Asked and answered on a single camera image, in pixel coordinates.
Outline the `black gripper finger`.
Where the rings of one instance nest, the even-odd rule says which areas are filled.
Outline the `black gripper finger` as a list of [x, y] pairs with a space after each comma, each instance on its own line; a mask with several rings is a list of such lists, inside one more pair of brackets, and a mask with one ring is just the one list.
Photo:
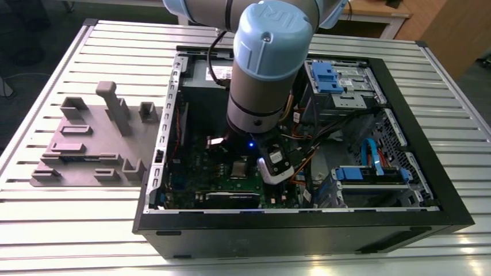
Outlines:
[[207, 136], [206, 138], [206, 149], [218, 150], [224, 147], [227, 139], [224, 137]]

